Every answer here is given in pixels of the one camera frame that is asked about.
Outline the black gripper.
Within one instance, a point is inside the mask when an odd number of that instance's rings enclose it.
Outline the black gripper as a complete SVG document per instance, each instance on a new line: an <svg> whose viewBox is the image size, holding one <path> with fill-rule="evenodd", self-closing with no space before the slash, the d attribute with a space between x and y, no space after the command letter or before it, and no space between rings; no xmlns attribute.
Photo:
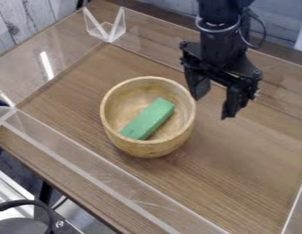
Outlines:
<svg viewBox="0 0 302 234"><path fill-rule="evenodd" d="M262 71L247 58L247 36L245 28L222 33L200 31L200 41L180 42L184 75L191 95L199 101L210 92L211 82L227 88L222 119L235 118L249 100L255 99Z"/></svg>

